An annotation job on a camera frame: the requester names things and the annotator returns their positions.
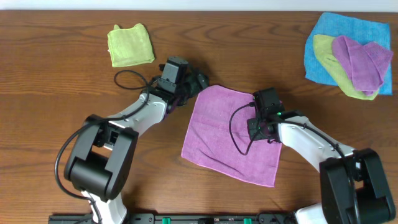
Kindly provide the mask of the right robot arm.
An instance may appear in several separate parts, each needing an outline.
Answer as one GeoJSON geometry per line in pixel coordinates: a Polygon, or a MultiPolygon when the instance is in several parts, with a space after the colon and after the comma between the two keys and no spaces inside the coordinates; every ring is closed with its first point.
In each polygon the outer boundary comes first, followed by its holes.
{"type": "Polygon", "coordinates": [[[321,202],[300,208],[297,223],[386,223],[396,207],[378,153],[333,139],[298,111],[247,121],[252,141],[281,143],[298,152],[320,174],[321,202]]]}

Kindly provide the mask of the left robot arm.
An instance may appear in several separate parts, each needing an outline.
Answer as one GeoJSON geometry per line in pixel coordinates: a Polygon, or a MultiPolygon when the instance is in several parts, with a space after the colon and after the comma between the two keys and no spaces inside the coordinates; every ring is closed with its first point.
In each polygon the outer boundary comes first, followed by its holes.
{"type": "Polygon", "coordinates": [[[208,76],[189,64],[167,62],[160,69],[144,81],[135,103],[106,118],[90,115],[60,149],[75,143],[63,175],[80,191],[77,198],[89,202],[92,223],[131,222],[121,191],[139,137],[209,86],[208,76]]]}

